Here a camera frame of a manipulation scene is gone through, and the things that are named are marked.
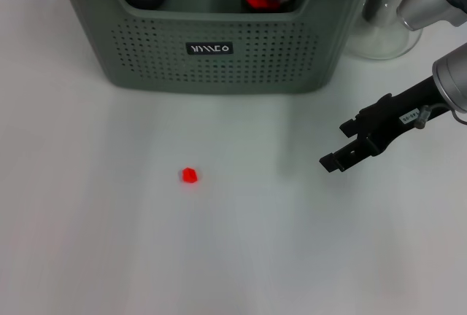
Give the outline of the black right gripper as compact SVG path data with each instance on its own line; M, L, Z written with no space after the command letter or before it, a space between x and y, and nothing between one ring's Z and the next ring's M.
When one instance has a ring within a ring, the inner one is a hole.
M320 158L328 173L344 172L369 157L383 153L400 135L414 128L415 110L433 106L430 118L448 111L434 79L429 77L398 95L387 94L360 110L355 119L339 126L346 137L357 136L347 146Z

